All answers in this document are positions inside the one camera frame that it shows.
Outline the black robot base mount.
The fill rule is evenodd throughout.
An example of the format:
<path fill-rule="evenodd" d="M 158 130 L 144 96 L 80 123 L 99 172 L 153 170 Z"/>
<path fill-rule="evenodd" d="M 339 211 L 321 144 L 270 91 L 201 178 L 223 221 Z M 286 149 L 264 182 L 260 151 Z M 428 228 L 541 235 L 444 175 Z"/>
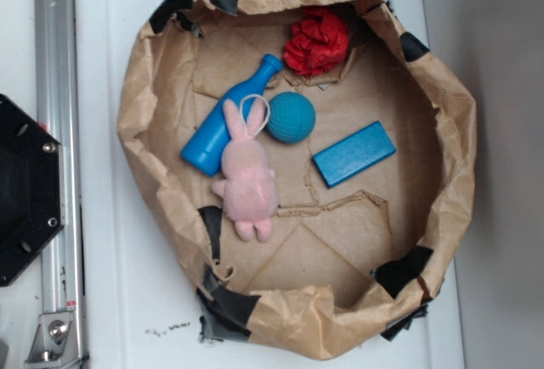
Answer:
<path fill-rule="evenodd" d="M 1 286 L 12 285 L 63 227 L 60 144 L 1 96 Z"/>

